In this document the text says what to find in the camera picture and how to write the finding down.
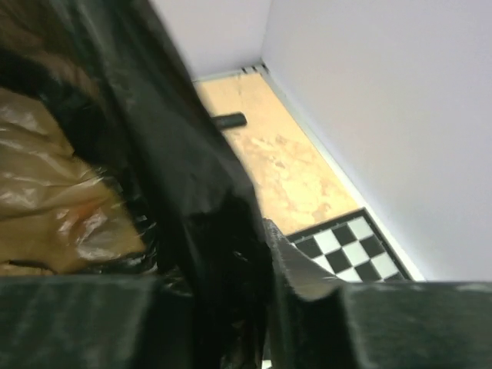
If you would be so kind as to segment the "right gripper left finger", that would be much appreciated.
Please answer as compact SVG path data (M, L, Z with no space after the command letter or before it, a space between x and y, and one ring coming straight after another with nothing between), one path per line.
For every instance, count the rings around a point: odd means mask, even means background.
M192 299L152 276L1 279L3 368L190 368Z

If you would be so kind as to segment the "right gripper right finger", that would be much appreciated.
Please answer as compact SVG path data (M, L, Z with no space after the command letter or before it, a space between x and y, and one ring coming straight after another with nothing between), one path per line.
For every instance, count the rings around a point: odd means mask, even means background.
M348 283L264 221L273 260L268 313L276 368L489 368L485 282Z

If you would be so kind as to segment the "black trash bag roll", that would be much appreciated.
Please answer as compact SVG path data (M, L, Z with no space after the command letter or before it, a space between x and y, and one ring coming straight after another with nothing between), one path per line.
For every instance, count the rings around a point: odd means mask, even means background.
M241 112L235 112L227 115L215 115L212 120L220 131L244 127L248 123L245 115Z

